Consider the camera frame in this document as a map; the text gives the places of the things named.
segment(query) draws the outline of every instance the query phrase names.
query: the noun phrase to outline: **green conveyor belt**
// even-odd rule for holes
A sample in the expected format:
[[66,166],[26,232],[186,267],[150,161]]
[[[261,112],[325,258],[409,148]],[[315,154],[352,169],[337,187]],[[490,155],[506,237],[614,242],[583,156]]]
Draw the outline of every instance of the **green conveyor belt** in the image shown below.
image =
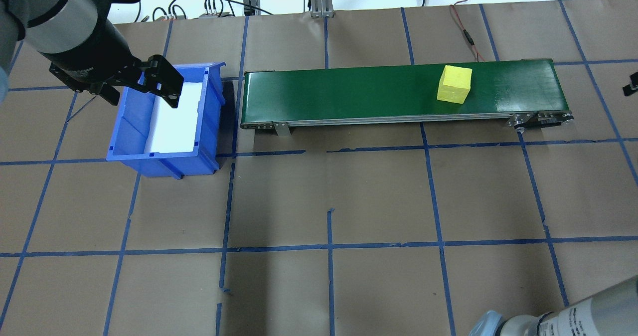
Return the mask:
[[450,63],[472,69],[464,104],[437,100],[445,64],[246,73],[241,127],[508,118],[569,111],[551,59]]

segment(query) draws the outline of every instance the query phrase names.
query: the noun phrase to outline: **blue rubber cap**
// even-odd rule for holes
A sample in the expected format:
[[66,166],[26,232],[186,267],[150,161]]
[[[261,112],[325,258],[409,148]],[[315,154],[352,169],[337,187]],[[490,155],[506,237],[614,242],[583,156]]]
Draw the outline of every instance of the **blue rubber cap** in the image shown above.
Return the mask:
[[9,92],[9,78],[6,76],[4,69],[0,67],[0,104],[2,104],[8,92]]
[[503,323],[503,315],[496,311],[487,311],[470,331],[470,336],[495,336],[501,323]]

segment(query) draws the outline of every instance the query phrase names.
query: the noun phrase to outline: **blue bin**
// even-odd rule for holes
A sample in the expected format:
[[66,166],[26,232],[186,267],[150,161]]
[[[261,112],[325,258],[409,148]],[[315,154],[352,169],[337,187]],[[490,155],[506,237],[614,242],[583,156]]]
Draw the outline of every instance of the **blue bin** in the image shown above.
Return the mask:
[[156,96],[125,88],[107,161],[119,161],[148,177],[182,179],[184,175],[212,174],[218,170],[219,163],[215,160],[217,130],[220,109],[225,104],[219,69],[224,65],[226,63],[219,62],[175,66],[184,76],[184,82],[203,82],[192,152],[145,153]]

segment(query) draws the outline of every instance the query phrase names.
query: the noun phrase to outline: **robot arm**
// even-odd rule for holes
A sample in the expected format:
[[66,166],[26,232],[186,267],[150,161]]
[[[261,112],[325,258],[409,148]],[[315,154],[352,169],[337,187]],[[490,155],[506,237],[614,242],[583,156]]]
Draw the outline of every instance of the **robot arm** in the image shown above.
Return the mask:
[[52,62],[49,71],[75,91],[88,90],[116,106],[119,92],[113,86],[126,86],[158,95],[176,108],[182,75],[160,55],[148,61],[134,57],[107,20],[113,2],[138,1],[0,0],[0,85],[16,41],[25,38]]

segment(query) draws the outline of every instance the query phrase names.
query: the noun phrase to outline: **yellow cube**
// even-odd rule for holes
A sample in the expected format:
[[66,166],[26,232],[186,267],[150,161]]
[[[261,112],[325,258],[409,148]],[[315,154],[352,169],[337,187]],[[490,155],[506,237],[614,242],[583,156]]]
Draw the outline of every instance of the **yellow cube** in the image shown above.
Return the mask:
[[472,70],[456,66],[445,66],[439,81],[437,100],[463,104],[470,92]]

